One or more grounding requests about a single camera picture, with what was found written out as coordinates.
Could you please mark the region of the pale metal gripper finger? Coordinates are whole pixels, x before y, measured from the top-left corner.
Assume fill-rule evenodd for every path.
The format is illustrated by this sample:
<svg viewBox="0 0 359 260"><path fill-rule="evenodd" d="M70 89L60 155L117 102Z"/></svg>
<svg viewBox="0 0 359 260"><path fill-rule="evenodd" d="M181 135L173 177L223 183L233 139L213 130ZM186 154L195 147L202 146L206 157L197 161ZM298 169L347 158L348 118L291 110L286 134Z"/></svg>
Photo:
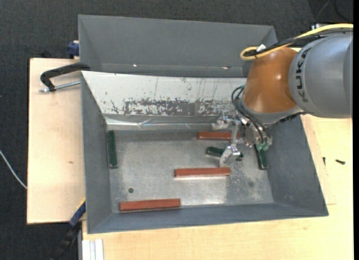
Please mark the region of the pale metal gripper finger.
<svg viewBox="0 0 359 260"><path fill-rule="evenodd" d="M243 153L241 151L239 151L237 148L233 148L233 154L234 154L234 157L230 164L232 164L234 161L241 161L243 159Z"/></svg>
<svg viewBox="0 0 359 260"><path fill-rule="evenodd" d="M229 165L231 163L231 161L233 160L234 154L233 154L233 147L232 146L227 146L220 159L219 159L219 166L220 167L225 167L227 165Z"/></svg>

